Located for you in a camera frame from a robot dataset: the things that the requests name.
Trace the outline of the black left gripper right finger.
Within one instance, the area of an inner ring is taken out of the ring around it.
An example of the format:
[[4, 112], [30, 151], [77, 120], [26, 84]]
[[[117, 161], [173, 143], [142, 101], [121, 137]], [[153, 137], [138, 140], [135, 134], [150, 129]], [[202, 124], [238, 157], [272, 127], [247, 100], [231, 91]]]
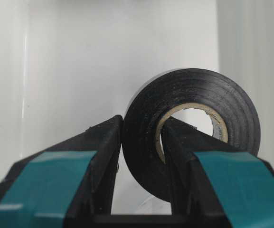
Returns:
[[193, 228], [274, 228], [274, 170], [187, 123], [169, 118], [162, 144], [173, 214]]

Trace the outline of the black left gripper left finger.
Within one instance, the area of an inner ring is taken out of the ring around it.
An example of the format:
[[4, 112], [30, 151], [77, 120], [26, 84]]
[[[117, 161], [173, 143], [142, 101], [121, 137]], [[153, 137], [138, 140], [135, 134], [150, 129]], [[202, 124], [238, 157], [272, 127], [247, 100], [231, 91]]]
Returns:
[[77, 228], [110, 214], [122, 123], [116, 115], [14, 163], [0, 182], [0, 228]]

